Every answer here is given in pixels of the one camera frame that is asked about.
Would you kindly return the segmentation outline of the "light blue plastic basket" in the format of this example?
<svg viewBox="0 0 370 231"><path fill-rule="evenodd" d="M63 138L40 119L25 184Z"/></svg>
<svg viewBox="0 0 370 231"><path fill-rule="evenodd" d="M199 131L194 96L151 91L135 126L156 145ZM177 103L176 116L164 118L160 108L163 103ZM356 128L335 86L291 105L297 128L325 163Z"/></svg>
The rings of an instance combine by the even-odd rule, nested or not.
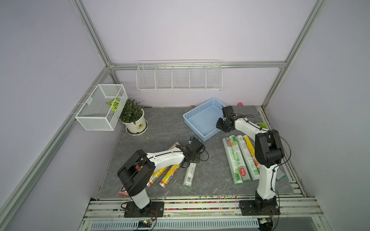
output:
<svg viewBox="0 0 370 231"><path fill-rule="evenodd" d="M183 114L183 118L195 134L202 141L206 141L220 131L216 128L216 123L223 117L224 107L226 107L224 103L217 98L212 98Z"/></svg>

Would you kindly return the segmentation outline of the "white wrap roll red label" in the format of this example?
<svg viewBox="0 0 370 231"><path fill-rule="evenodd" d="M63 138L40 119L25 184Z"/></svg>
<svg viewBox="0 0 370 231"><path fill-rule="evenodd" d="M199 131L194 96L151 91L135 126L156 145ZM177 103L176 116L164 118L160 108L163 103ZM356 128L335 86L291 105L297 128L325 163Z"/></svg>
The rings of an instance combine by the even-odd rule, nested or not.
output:
<svg viewBox="0 0 370 231"><path fill-rule="evenodd" d="M243 180L243 182L249 182L251 179L248 174L247 167L243 159L239 144L237 142L237 138L235 135L231 135L229 136L229 140L231 142L231 147L234 153L234 158L239 168L241 179Z"/></svg>

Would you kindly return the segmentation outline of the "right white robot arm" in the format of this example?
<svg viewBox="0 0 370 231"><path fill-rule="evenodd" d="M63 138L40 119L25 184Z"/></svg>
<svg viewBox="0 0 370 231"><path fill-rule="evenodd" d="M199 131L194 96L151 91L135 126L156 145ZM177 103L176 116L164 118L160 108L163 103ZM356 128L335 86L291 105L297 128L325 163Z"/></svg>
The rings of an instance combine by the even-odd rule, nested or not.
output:
<svg viewBox="0 0 370 231"><path fill-rule="evenodd" d="M222 108L223 117L216 127L224 132L240 131L254 140L255 157L260 164L260 180L256 200L276 201L276 171L285 156L281 136L277 130L266 130L234 112L232 106Z"/></svg>

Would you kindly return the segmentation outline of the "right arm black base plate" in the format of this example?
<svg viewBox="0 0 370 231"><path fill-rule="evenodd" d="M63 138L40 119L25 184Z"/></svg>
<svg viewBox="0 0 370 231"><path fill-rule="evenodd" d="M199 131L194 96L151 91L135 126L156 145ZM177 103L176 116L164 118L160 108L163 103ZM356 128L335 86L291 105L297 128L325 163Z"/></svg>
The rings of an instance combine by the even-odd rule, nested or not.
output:
<svg viewBox="0 0 370 231"><path fill-rule="evenodd" d="M269 200L242 200L239 202L239 208L243 216L272 217L280 215L280 209L275 197Z"/></svg>

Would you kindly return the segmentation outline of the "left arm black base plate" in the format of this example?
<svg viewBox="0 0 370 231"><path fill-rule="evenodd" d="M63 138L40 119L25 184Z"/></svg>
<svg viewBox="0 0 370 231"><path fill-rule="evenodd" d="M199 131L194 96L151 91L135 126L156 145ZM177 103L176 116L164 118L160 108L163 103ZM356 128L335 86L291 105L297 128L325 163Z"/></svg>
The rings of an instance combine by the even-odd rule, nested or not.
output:
<svg viewBox="0 0 370 231"><path fill-rule="evenodd" d="M151 201L143 209L139 209L132 201L123 203L123 205L126 206L124 209L125 218L161 218L164 214L163 201Z"/></svg>

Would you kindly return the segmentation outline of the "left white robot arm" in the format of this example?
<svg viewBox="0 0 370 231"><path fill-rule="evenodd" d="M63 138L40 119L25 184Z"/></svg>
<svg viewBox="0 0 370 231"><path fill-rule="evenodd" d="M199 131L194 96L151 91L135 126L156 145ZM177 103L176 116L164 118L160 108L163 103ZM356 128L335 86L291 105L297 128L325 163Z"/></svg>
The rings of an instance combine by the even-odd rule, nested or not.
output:
<svg viewBox="0 0 370 231"><path fill-rule="evenodd" d="M143 210L151 203L146 192L146 184L155 171L173 165L199 163L200 155L204 151L205 145L197 138L186 146L177 145L157 153L146 153L140 149L123 164L117 176L135 207Z"/></svg>

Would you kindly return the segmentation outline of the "yellow plastic wrap roll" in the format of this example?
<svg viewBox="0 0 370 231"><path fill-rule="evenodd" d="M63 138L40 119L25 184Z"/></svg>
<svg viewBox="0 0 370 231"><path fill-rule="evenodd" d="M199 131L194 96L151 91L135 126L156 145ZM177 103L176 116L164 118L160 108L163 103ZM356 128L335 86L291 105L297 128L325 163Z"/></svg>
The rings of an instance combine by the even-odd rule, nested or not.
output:
<svg viewBox="0 0 370 231"><path fill-rule="evenodd" d="M256 168L257 168L257 170L258 170L258 171L260 171L260 165L259 165L259 163L258 163L258 161L257 161L257 159L256 159L256 157L255 157L255 149L254 149L254 147L253 147L253 145L252 145L252 143L251 143L250 138L249 138L247 135L244 135L244 140L245 140L245 142L246 142L246 144L247 144L247 147L248 147L248 149L249 149L249 152L250 152L250 154L251 154L251 157L252 157L252 159L253 159L253 162L254 162L254 164L255 164L255 166L256 166Z"/></svg>

